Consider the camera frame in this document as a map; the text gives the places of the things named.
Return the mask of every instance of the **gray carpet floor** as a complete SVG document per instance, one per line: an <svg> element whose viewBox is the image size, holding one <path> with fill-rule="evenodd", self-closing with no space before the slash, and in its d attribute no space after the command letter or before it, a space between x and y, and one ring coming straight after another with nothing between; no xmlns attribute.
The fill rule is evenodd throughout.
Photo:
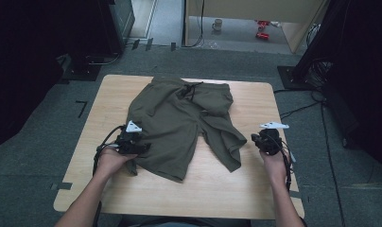
<svg viewBox="0 0 382 227"><path fill-rule="evenodd" d="M114 63L102 67L96 81L56 84L23 129L0 146L0 226L53 226L62 213L53 209L57 190L92 107L97 89L108 74L227 79L268 82L283 89L277 65L295 65L301 56L209 49L152 46L126 49ZM82 104L87 101L83 115ZM313 103L310 92L276 94L279 113ZM326 149L321 106L294 113L283 122L309 226L382 226L382 169L365 151L345 149L331 110L323 114L335 181ZM120 216L102 215L99 226L116 226ZM253 226L274 226L254 220Z"/></svg>

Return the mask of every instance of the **floor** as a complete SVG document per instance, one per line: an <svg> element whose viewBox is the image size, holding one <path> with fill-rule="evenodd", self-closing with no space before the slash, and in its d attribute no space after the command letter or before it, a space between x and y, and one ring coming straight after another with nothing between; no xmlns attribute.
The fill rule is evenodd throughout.
<svg viewBox="0 0 382 227"><path fill-rule="evenodd" d="M156 1L148 37L154 38L154 44L180 44L182 1ZM210 29L212 22L209 20L205 20L206 29ZM223 21L221 39L224 40L231 23ZM251 24L251 29L256 28L253 22L245 23ZM195 28L197 37L198 24ZM273 32L277 29L268 27L270 31L272 28ZM210 42L207 33L205 30L206 45ZM176 51L160 46L153 46L149 51L128 48L117 61L101 68L95 82L56 84L23 129L0 146L0 226L53 226L61 217L62 213L53 209L57 195L53 185L62 182L105 75L267 82L273 90L280 90L283 85L276 66L295 65L301 58L290 53L259 53L271 50L264 50L264 47L256 52L225 51L224 48L240 50L240 43L247 42L226 45L221 39L216 39L220 42L219 50L210 50L206 46ZM280 44L277 47L273 53L287 52L280 50ZM277 93L275 98L280 114L312 103L310 92ZM88 105L83 106L79 101L86 101ZM297 159L294 171L308 225L382 227L382 165L364 150L342 146L339 125L331 110L317 105L297 112L283 122L290 126L285 131L286 141ZM324 136L323 125L326 125L328 139ZM120 218L119 215L102 214L99 226L116 226ZM253 220L252 226L272 227L274 223Z"/></svg>
<svg viewBox="0 0 382 227"><path fill-rule="evenodd" d="M171 45L182 43L183 1L179 0L132 0L135 24L131 38L140 39L146 43L153 39L152 44ZM264 30L269 34L268 40L255 37L258 25L254 20L223 19L220 31L212 29L216 18L190 17L189 44L193 45L200 36L200 25L203 27L202 40L196 48L223 49L234 51L251 51L272 54L291 53L286 37L280 26L270 25ZM302 55L306 44L302 44L297 55Z"/></svg>

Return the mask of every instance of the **black equipment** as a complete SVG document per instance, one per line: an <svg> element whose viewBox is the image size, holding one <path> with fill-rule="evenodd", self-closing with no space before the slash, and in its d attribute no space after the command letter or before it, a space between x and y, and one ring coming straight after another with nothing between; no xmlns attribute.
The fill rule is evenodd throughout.
<svg viewBox="0 0 382 227"><path fill-rule="evenodd" d="M382 164L382 0L331 0L300 62L279 72L291 85L306 85L308 69L320 61L333 63L322 90L343 146L363 148Z"/></svg>
<svg viewBox="0 0 382 227"><path fill-rule="evenodd" d="M40 2L0 0L0 145L21 130L63 73L56 61L61 43Z"/></svg>
<svg viewBox="0 0 382 227"><path fill-rule="evenodd" d="M265 129L259 134L251 134L251 138L255 145L268 155L275 155L282 149L282 138L277 130Z"/></svg>
<svg viewBox="0 0 382 227"><path fill-rule="evenodd" d="M279 151L282 153L286 167L286 188L289 191L291 186L291 163L285 155L279 132L276 129L264 129L259 134L251 134L251 139L260 151L268 155L275 155Z"/></svg>
<svg viewBox="0 0 382 227"><path fill-rule="evenodd" d="M114 142L110 144L106 144L108 139L112 136L112 134L117 131L118 129L121 130L121 133L117 135L117 138ZM105 140L103 140L102 144L99 145L96 148L96 154L94 157L94 168L93 168L93 175L96 173L97 163L99 161L100 153L102 150L107 146L112 146L116 148L117 152L125 155L125 154L141 154L144 152L147 152L150 148L150 144L146 143L144 145L137 145L137 143L141 140L142 136L138 132L127 132L126 131L126 125L117 126L114 128L108 136L106 136ZM94 224L93 226L97 226L97 221L99 219L100 209L102 208L102 202L99 202L99 205L96 210L95 218L94 218Z"/></svg>
<svg viewBox="0 0 382 227"><path fill-rule="evenodd" d="M44 1L71 63L63 79L96 80L104 58L117 59L135 17L131 0Z"/></svg>

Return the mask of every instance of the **shorts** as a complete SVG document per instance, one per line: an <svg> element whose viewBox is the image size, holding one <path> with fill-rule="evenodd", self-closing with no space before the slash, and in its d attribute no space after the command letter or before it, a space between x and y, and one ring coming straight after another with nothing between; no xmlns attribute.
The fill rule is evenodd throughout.
<svg viewBox="0 0 382 227"><path fill-rule="evenodd" d="M173 181L182 181L194 155L199 134L231 172L241 167L239 148L247 139L233 126L228 84L154 78L132 101L127 121L143 130L139 144L150 149L126 162Z"/></svg>

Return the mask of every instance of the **black cable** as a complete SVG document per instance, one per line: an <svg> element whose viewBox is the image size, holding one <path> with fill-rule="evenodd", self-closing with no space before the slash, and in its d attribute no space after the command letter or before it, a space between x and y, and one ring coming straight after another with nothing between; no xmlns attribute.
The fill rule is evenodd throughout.
<svg viewBox="0 0 382 227"><path fill-rule="evenodd" d="M134 45L135 43L126 44L124 48L127 48L131 45ZM165 44L153 44L152 46L158 46L158 47L171 47L171 45L165 45Z"/></svg>
<svg viewBox="0 0 382 227"><path fill-rule="evenodd" d="M282 93L282 92L301 92L301 91L300 90L288 90L288 89L284 89L284 90L276 90L273 93L274 94L278 94L278 93Z"/></svg>
<svg viewBox="0 0 382 227"><path fill-rule="evenodd" d="M281 144L279 145L276 140L274 138L272 138L270 135L268 135L267 133L264 133L262 131L259 132L260 134L264 134L265 136L267 136L271 141L274 142L275 145L277 145L277 148L279 148L280 152L282 153L282 156L283 156L283 162L285 163L285 167L286 167L286 188L287 188L287 191L290 190L290 186L291 186L291 163L288 161L288 158L287 156L285 155L285 152L283 151L283 146L281 146Z"/></svg>
<svg viewBox="0 0 382 227"><path fill-rule="evenodd" d="M186 45L185 47L195 47L203 40L203 12L205 9L205 0L202 1L202 11L200 13L200 37L193 45Z"/></svg>
<svg viewBox="0 0 382 227"><path fill-rule="evenodd" d="M100 153L102 152L102 150L108 146L109 144L106 144L106 141L108 141L108 139L113 135L113 133L115 131L117 131L118 129L121 129L123 130L124 129L124 126L117 126L116 128L114 128L109 134L108 136L106 136L106 138L103 140L102 144L100 144L100 146L97 147L96 149L96 154L95 154L95 157L94 157L94 167L93 167L93 171L92 171L92 175L94 176L95 173L96 173L96 168L97 168L97 163L99 162L99 157L100 157ZM96 209L96 213L95 213L95 217L94 217L94 223L93 223L93 226L96 227L97 226L97 221L99 220L99 215L100 215L100 209L102 208L102 201L99 202L98 206L97 206L97 209Z"/></svg>
<svg viewBox="0 0 382 227"><path fill-rule="evenodd" d="M90 64L90 65L107 65L107 64L111 64L111 63L115 62L118 59L118 57L120 57L120 54L116 54L116 57L112 61L107 61L107 62L102 62L102 63L91 63L91 62L89 62L88 64Z"/></svg>
<svg viewBox="0 0 382 227"><path fill-rule="evenodd" d="M288 150L288 152L290 152L290 148L288 148L288 144L286 144L285 141L282 140L282 144L284 144L286 146L286 149Z"/></svg>
<svg viewBox="0 0 382 227"><path fill-rule="evenodd" d="M324 136L326 139L327 157L329 160L330 169L332 170L333 182L334 182L335 188L336 188L336 195L338 197L339 211L340 211L340 215L341 215L341 224L342 224L342 226L345 226L344 212L343 212L342 206L341 206L341 199L340 199L340 194L339 194L339 185L338 185L338 181L336 179L335 169L333 168L332 155L330 153L330 146L329 146L329 137L327 134L326 122L324 120L324 114L323 114L323 107L324 107L324 104L322 103L321 104L321 121L323 123Z"/></svg>
<svg viewBox="0 0 382 227"><path fill-rule="evenodd" d="M318 32L319 28L321 25L319 24L314 24L308 31L308 34L306 35L306 46L309 46L311 44L311 36L313 32Z"/></svg>
<svg viewBox="0 0 382 227"><path fill-rule="evenodd" d="M314 102L314 103L312 103L312 104L310 104L310 105L307 105L307 106L298 108L298 109L296 109L296 110L294 110L294 111L289 111L289 112L281 113L281 114L280 114L281 119L283 120L283 119L285 119L286 117L289 117L289 116L291 116L292 114L294 114L294 113L296 113L296 112L298 112L298 111L305 110L305 109L307 109L307 108L309 108L309 107L313 107L313 106L316 106L316 105L318 105L318 104L320 104L320 102Z"/></svg>

